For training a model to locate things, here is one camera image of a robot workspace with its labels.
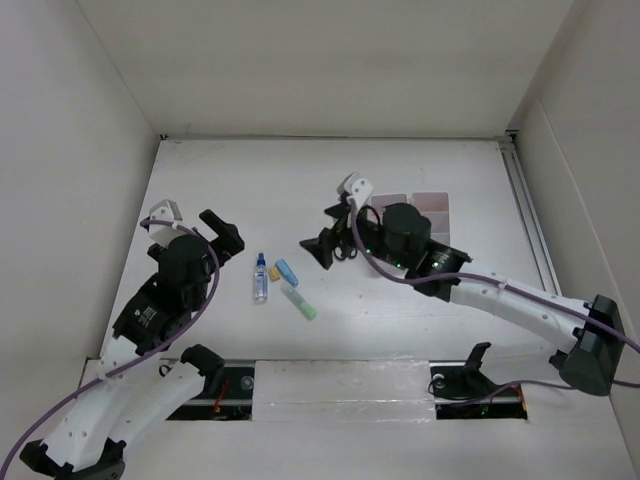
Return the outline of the yellow eraser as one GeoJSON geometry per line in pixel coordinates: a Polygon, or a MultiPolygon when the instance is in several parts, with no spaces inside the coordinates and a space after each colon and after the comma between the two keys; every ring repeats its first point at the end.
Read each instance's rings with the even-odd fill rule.
{"type": "Polygon", "coordinates": [[[272,281],[276,281],[280,278],[279,271],[275,267],[270,268],[268,273],[272,281]]]}

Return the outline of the blue spray bottle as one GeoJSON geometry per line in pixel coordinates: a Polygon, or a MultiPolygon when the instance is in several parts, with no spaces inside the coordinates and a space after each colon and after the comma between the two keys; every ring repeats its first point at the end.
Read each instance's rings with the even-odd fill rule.
{"type": "Polygon", "coordinates": [[[254,269],[254,301],[257,304],[265,303],[268,300],[268,271],[266,259],[263,252],[256,258],[254,269]]]}

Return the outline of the green highlighter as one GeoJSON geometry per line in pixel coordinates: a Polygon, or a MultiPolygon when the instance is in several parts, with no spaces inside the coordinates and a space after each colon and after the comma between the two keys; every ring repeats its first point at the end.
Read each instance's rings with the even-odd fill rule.
{"type": "Polygon", "coordinates": [[[285,282],[281,286],[281,290],[306,320],[312,321],[316,318],[316,310],[304,299],[294,286],[285,282]]]}

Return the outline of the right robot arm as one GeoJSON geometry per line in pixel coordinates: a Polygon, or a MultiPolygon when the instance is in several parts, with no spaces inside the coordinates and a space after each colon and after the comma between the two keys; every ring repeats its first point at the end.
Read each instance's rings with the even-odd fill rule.
{"type": "Polygon", "coordinates": [[[393,265],[405,273],[399,283],[427,297],[483,311],[546,340],[556,349],[549,362],[568,386],[610,394],[625,345],[613,299],[552,295],[482,269],[467,253],[434,240],[430,220],[408,203],[382,213],[368,205],[353,212],[339,203],[325,212],[333,226],[300,243],[324,269],[356,253],[375,265],[393,265]]]}

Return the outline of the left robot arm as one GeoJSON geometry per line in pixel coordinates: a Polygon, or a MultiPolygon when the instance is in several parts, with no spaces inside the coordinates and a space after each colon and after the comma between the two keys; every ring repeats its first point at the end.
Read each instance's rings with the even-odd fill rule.
{"type": "Polygon", "coordinates": [[[71,408],[43,439],[25,438],[20,460],[51,479],[119,479],[125,457],[149,427],[186,401],[226,387],[225,361],[196,344],[139,400],[137,387],[158,370],[159,357],[211,303],[221,267],[245,248],[237,227],[205,210],[207,240],[185,226],[170,203],[154,207],[141,225],[153,241],[157,271],[113,324],[94,379],[60,401],[71,408]]]}

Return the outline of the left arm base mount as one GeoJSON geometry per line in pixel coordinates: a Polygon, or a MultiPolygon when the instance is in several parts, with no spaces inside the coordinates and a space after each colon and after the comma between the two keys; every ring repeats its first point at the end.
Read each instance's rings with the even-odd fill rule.
{"type": "Polygon", "coordinates": [[[249,421],[252,417],[256,362],[224,360],[197,344],[187,348],[180,360],[205,365],[203,391],[169,417],[169,421],[249,421]]]}

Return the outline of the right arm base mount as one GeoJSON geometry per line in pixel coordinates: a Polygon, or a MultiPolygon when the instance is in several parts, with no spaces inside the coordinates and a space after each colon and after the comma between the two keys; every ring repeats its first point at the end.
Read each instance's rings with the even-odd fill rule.
{"type": "Polygon", "coordinates": [[[430,363],[427,391],[433,397],[437,420],[528,419],[519,384],[489,398],[500,388],[481,372],[490,347],[490,342],[478,343],[464,360],[430,363]]]}

